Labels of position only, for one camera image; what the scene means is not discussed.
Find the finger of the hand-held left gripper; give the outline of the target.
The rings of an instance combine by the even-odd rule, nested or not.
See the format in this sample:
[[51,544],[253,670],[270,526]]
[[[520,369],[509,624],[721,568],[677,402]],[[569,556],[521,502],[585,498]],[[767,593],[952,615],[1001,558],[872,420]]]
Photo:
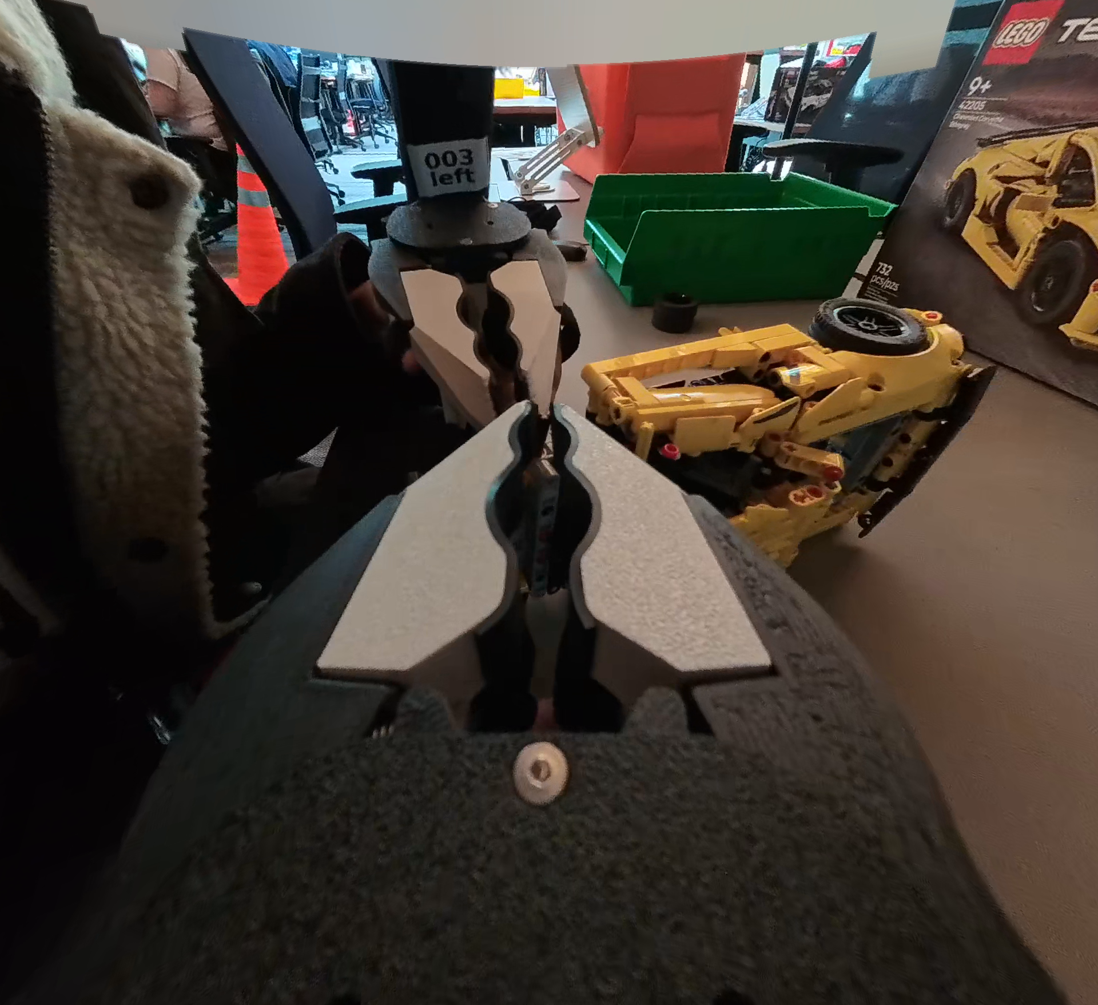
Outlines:
[[516,375],[536,407],[551,407],[561,315],[551,301],[539,264],[518,260],[500,267],[496,294],[507,305],[505,330],[517,348]]
[[500,413],[508,339],[486,281],[437,269],[401,272],[412,350],[442,397],[446,418],[480,429]]

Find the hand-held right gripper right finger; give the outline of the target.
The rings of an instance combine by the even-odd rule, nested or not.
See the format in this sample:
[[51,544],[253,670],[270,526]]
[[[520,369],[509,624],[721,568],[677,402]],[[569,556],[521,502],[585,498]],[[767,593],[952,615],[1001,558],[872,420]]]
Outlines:
[[573,407],[556,406],[563,479],[591,517],[569,563],[590,675],[631,710],[653,688],[771,675],[773,660],[679,487]]

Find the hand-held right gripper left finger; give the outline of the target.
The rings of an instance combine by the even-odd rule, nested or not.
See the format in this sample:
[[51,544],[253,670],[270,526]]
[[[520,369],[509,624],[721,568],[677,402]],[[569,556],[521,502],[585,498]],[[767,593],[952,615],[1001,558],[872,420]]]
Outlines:
[[401,495],[316,660],[317,675],[432,690],[462,708],[486,679],[478,638],[504,618],[518,562],[500,517],[520,485],[537,407],[490,422]]

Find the grey black brick chassis module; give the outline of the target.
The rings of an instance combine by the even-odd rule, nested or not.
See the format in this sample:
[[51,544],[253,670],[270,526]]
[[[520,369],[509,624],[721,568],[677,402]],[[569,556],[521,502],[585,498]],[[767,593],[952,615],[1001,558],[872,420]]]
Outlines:
[[554,420],[533,411],[523,429],[525,462],[513,543],[525,589],[533,598],[545,598],[565,587],[568,580],[561,518],[563,481],[556,464]]

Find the yellow toy brick car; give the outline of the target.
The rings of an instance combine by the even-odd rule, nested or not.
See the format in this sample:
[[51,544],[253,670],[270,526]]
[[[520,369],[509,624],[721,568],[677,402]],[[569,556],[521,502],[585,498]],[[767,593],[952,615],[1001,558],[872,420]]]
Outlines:
[[996,366],[965,360],[938,311],[834,298],[807,331],[709,339],[587,364],[587,418],[771,559],[850,523],[865,536],[968,425]]

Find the grey desk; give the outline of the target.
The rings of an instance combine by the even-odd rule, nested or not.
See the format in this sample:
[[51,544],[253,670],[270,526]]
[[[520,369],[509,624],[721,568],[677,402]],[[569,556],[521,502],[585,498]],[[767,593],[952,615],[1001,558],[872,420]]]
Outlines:
[[1097,996],[1096,411],[1000,368],[914,495],[794,578],[904,711],[1072,1003]]

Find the person's left hand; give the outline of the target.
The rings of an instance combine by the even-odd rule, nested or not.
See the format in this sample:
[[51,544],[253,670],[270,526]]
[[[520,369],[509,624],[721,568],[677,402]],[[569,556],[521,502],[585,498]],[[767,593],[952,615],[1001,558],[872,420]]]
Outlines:
[[422,375],[419,358],[411,347],[408,327],[388,306],[384,298],[377,292],[376,284],[365,281],[365,284],[352,289],[349,301],[365,331],[380,346],[386,362],[399,368],[402,375]]

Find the orange white traffic cone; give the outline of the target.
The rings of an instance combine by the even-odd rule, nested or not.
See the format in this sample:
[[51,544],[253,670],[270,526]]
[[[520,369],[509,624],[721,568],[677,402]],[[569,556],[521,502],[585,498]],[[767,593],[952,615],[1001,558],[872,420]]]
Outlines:
[[287,273],[287,257],[276,210],[256,168],[236,145],[237,273],[229,288],[255,308]]

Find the green plastic bin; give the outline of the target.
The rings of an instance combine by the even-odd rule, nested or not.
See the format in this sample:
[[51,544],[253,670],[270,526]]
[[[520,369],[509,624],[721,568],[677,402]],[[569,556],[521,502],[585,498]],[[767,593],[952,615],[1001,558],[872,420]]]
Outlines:
[[802,174],[600,174],[584,236],[631,308],[826,300],[895,211]]

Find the black office chair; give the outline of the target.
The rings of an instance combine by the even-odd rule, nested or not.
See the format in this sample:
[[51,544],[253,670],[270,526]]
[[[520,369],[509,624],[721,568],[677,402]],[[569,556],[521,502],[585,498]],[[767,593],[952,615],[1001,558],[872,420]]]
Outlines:
[[296,72],[296,96],[285,97],[246,40],[184,29],[184,55],[229,135],[257,174],[281,217],[296,258],[317,252],[344,228],[383,241],[388,220],[406,203],[393,193],[403,180],[395,161],[374,161],[352,176],[376,185],[376,196],[339,203],[340,190],[322,175],[336,169],[320,102],[320,77]]
[[[793,98],[789,100],[789,110],[787,110],[786,122],[782,130],[783,136],[766,143],[761,148],[763,160],[771,164],[768,170],[773,180],[785,177],[784,165],[786,161],[789,167],[793,167],[795,160],[803,158],[803,160],[816,161],[822,168],[830,185],[858,190],[863,174],[869,168],[890,166],[901,161],[904,150],[899,147],[813,134],[818,121],[822,119],[826,107],[843,105],[845,97],[858,83],[860,76],[869,70],[875,37],[875,33],[870,33],[853,58],[850,62],[844,62],[841,67],[827,64],[817,66],[809,63],[810,56],[808,54],[805,55],[802,72],[798,75]],[[813,118],[809,119],[807,134],[796,136],[795,131],[802,119],[803,105],[810,90],[826,92],[824,104],[817,107]]]

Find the red plastic container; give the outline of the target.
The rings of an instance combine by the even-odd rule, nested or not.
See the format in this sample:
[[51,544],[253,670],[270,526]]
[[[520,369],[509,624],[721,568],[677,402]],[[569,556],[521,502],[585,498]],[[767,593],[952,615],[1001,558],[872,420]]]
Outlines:
[[581,65],[602,136],[565,168],[587,182],[601,174],[722,174],[746,58]]

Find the black toy car box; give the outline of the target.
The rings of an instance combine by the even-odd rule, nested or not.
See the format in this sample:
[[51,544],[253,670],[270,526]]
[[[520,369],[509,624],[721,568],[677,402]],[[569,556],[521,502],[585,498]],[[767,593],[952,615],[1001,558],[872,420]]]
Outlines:
[[1097,0],[1004,0],[861,295],[1097,403]]

